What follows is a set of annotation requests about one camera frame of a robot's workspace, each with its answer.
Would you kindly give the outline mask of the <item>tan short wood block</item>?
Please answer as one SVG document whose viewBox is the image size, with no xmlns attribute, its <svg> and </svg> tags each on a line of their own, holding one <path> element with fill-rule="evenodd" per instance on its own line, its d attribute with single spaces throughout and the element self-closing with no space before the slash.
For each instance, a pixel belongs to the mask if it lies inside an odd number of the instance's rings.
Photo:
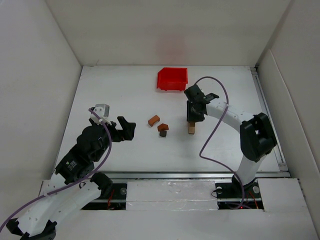
<svg viewBox="0 0 320 240">
<path fill-rule="evenodd" d="M 189 122 L 188 123 L 188 134 L 189 135 L 194 135 L 196 131 L 196 123 L 195 122 Z"/>
</svg>

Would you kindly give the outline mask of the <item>red plastic bin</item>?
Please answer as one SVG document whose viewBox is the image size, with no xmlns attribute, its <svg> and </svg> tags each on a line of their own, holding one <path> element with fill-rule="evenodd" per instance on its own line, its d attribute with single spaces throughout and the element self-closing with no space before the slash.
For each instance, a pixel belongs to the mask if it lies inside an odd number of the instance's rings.
<svg viewBox="0 0 320 240">
<path fill-rule="evenodd" d="M 187 84 L 188 69 L 185 67 L 164 67 L 157 73 L 157 89 L 182 92 Z"/>
</svg>

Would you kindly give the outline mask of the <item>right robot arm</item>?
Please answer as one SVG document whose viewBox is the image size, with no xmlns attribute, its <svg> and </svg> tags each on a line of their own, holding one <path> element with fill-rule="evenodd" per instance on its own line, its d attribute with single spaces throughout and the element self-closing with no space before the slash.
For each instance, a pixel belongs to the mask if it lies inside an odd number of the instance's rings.
<svg viewBox="0 0 320 240">
<path fill-rule="evenodd" d="M 187 122 L 195 124 L 203 122 L 206 116 L 212 117 L 239 133 L 243 156 L 234 178 L 242 186 L 251 184 L 262 161 L 277 145 L 269 117 L 263 112 L 252 114 L 232 107 L 228 95 L 225 101 L 214 93 L 205 95 L 197 84 L 187 88 L 184 94 L 187 97 Z"/>
</svg>

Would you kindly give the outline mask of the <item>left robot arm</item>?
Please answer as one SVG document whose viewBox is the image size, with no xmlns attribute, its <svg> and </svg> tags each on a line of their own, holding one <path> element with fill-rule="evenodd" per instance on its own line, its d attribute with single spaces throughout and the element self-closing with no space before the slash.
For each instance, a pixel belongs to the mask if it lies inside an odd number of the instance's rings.
<svg viewBox="0 0 320 240">
<path fill-rule="evenodd" d="M 108 159 L 113 143 L 131 141 L 136 123 L 117 117 L 117 124 L 92 115 L 91 125 L 83 129 L 76 144 L 55 168 L 42 195 L 24 204 L 1 225 L 22 240 L 52 240 L 56 227 L 75 210 L 92 200 L 109 197 L 113 181 L 99 168 Z"/>
</svg>

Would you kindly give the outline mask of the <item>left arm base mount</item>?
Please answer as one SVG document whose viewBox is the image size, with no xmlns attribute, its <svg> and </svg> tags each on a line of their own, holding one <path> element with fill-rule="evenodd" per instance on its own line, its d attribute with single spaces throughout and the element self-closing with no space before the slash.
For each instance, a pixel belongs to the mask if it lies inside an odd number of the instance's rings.
<svg viewBox="0 0 320 240">
<path fill-rule="evenodd" d="M 127 184 L 114 183 L 108 196 L 101 196 L 87 205 L 82 210 L 86 211 L 120 211 L 126 210 Z"/>
</svg>

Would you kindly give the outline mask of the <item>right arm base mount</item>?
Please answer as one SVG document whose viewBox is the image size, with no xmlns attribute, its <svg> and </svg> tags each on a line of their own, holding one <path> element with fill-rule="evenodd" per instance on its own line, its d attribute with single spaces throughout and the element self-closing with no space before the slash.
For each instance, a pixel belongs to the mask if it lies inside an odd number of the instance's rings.
<svg viewBox="0 0 320 240">
<path fill-rule="evenodd" d="M 254 181 L 250 186 L 244 188 L 244 198 L 242 190 L 234 189 L 231 182 L 215 183 L 215 190 L 211 196 L 217 199 L 219 210 L 232 210 L 237 208 L 241 201 L 239 210 L 263 210 L 264 205 L 258 181 Z"/>
</svg>

